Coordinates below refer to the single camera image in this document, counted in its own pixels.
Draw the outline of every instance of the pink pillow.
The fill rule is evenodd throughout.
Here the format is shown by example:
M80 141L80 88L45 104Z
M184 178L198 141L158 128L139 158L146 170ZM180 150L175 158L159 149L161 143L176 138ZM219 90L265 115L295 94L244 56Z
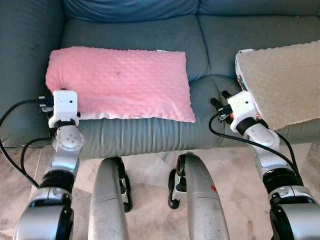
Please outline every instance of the pink pillow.
M77 92L82 120L156 117L196 122L181 51L54 50L45 80L51 92Z

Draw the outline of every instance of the gray leather couch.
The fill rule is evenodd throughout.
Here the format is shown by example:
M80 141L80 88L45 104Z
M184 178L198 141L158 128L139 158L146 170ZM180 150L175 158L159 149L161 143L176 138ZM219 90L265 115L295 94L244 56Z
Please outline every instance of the gray leather couch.
M240 91L236 53L319 40L319 6L320 0L1 0L0 116L16 102L46 94L52 50L87 46L184 51L196 123L83 120L81 158L237 146L208 129L216 112L210 99L221 98L223 90ZM47 137L47 126L35 105L24 105L5 121L0 137L7 147L20 146ZM214 128L231 134L227 125L215 122ZM280 132L291 143L316 141L320 121Z

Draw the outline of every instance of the black wheel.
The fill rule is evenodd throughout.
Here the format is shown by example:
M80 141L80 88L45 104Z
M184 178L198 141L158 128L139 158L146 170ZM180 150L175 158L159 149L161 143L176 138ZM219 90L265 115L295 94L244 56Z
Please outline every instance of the black wheel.
M176 170L173 169L170 172L169 181L168 181L168 188L169 188L168 205L171 209L177 209L180 204L180 200L172 199L172 193L175 187L175 175L176 175Z
M118 171L119 171L119 179L125 178L127 175L126 168L121 157L117 157L117 165L118 165Z
M168 181L169 191L173 190L175 187L175 176L176 176L176 170L173 169L169 174L169 181Z
M125 175L124 180L125 180L126 195L128 197L128 202L124 202L123 207L124 207L124 212L128 213L131 211L131 209L133 207L132 199L131 199L131 186L130 186L130 181L129 181L128 175Z
M176 174L179 177L184 177L186 175L185 173L185 164L186 164L186 154L181 154L178 157L178 161L176 162Z

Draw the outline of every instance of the beige blanket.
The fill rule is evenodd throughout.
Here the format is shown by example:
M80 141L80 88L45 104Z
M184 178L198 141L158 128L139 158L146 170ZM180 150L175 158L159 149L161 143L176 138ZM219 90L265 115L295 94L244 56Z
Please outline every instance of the beige blanket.
M271 129L320 118L320 40L244 50L236 73Z

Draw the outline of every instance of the marble floor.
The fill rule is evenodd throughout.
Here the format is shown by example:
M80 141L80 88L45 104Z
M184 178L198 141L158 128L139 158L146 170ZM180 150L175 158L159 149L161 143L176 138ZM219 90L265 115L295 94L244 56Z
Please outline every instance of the marble floor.
M320 201L320 144L293 146L304 184ZM8 149L14 160L20 149ZM54 150L29 148L26 171L39 182ZM254 155L247 147L193 150L207 166L221 198L231 240L270 240L267 192L254 167ZM288 156L289 151L282 147ZM188 240L186 200L180 207L168 207L168 176L184 151L123 157L131 181L133 209L126 213L131 240ZM81 161L72 192L74 240L88 239L89 204L101 159ZM12 239L14 226L34 189L0 154L0 240Z

